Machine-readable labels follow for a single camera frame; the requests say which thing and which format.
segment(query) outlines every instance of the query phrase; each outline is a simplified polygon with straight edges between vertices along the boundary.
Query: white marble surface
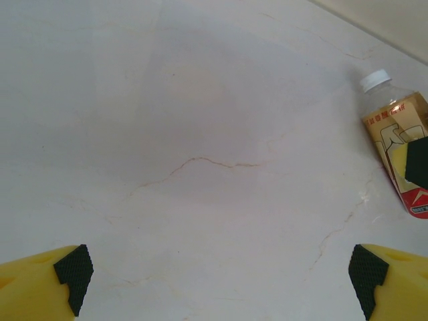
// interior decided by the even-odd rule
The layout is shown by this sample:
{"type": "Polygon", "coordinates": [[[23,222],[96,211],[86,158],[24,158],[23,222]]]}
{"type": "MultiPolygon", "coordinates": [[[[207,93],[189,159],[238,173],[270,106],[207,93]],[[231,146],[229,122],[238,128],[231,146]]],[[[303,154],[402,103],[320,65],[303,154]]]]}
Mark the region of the white marble surface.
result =
{"type": "Polygon", "coordinates": [[[0,6],[0,261],[88,244],[79,320],[364,320],[354,245],[428,255],[355,86],[427,66],[300,0],[0,6]]]}

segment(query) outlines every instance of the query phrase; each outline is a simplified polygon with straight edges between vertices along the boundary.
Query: bottle neck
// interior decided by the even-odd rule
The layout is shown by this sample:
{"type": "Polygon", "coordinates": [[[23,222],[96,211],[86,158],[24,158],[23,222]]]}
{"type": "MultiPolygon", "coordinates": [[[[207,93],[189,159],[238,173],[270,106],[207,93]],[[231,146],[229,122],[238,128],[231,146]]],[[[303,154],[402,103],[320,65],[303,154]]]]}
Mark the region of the bottle neck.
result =
{"type": "Polygon", "coordinates": [[[371,88],[366,92],[366,95],[371,95],[374,92],[377,92],[379,90],[385,89],[387,87],[391,86],[391,80],[387,80],[386,82],[382,82],[379,85],[376,85],[375,87],[371,88]]]}

